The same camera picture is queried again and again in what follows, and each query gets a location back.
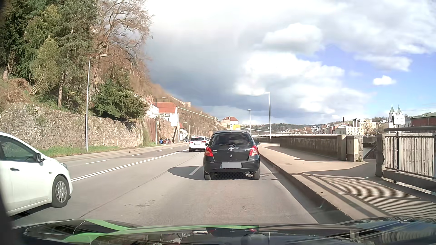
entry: black hatchback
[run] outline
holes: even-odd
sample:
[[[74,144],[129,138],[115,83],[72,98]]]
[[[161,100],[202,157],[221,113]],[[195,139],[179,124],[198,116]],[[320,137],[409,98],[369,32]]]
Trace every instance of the black hatchback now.
[[[243,130],[215,132],[204,150],[204,179],[211,180],[215,173],[244,172],[260,178],[258,145],[251,134]]]

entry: dashed white line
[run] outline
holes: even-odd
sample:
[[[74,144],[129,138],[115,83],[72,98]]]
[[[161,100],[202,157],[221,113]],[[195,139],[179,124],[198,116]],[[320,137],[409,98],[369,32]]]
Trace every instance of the dashed white line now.
[[[197,170],[199,170],[202,166],[198,166],[194,171],[192,171],[189,175],[193,175]]]
[[[163,155],[163,156],[160,156],[160,157],[155,157],[155,158],[152,158],[152,159],[147,159],[147,160],[144,160],[144,161],[136,162],[136,163],[130,163],[130,164],[126,164],[126,165],[123,165],[123,166],[119,166],[119,167],[103,170],[103,171],[96,172],[96,173],[93,173],[93,174],[87,174],[87,175],[80,176],[80,177],[77,177],[77,178],[72,178],[71,182],[75,182],[75,181],[78,181],[78,180],[83,180],[83,179],[86,179],[86,178],[89,178],[89,177],[92,177],[92,176],[95,176],[95,175],[104,174],[104,173],[107,173],[107,172],[110,172],[110,171],[122,169],[122,168],[125,168],[125,167],[137,165],[137,164],[148,162],[148,161],[152,161],[152,160],[155,160],[155,159],[158,159],[158,158],[162,158],[162,157],[167,157],[167,156],[174,155],[174,154],[177,154],[177,153],[179,153],[179,151],[173,152],[173,153],[170,153],[170,154],[167,154],[167,155]]]
[[[99,162],[104,162],[104,161],[107,161],[107,160],[101,160],[101,161],[96,161],[96,162],[92,162],[92,163],[99,163]]]

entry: white suv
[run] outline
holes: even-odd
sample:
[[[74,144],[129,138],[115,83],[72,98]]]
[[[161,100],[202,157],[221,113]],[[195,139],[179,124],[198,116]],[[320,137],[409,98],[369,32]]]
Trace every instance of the white suv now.
[[[208,138],[204,136],[192,137],[189,141],[189,152],[193,152],[196,150],[205,150],[206,143],[208,142]]]
[[[0,132],[0,185],[8,216],[47,203],[55,208],[64,207],[73,191],[65,163],[3,132]]]

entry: road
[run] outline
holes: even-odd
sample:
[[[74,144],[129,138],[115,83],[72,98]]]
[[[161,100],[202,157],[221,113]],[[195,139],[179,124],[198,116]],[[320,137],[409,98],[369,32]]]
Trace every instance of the road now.
[[[14,216],[14,225],[96,218],[138,225],[331,223],[273,167],[260,180],[222,174],[205,181],[203,152],[187,144],[64,161],[73,194],[64,208],[49,205]]]

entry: tire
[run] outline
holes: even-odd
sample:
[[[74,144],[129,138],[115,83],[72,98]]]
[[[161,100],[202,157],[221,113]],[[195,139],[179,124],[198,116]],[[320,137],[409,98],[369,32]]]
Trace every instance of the tire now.
[[[260,170],[257,169],[256,172],[253,173],[253,179],[258,180],[260,179]]]
[[[68,199],[70,199],[68,181],[61,175],[58,175],[54,179],[51,188],[51,206],[54,208],[63,208],[67,205]]]
[[[206,172],[204,172],[204,180],[211,180],[212,176],[210,174],[207,174]]]

